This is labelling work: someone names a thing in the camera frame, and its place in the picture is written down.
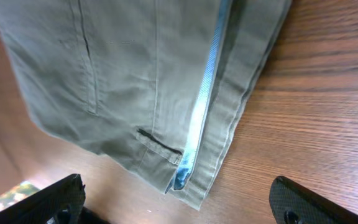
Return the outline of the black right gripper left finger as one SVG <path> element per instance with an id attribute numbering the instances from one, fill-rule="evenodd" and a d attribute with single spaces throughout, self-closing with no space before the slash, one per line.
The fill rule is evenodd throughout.
<path id="1" fill-rule="evenodd" d="M 0 224 L 76 224 L 84 203 L 81 175 L 71 174 L 1 211 Z"/>

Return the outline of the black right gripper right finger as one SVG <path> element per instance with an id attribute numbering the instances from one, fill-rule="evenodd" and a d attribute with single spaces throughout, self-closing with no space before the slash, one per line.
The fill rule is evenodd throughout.
<path id="1" fill-rule="evenodd" d="M 278 176 L 269 204 L 278 224 L 358 224 L 358 215 L 297 182 Z"/>

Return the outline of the khaki green shorts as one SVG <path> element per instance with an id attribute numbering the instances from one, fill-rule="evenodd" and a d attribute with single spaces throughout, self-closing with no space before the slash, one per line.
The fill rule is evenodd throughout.
<path id="1" fill-rule="evenodd" d="M 0 1 L 31 120 L 199 209 L 290 0 Z"/>

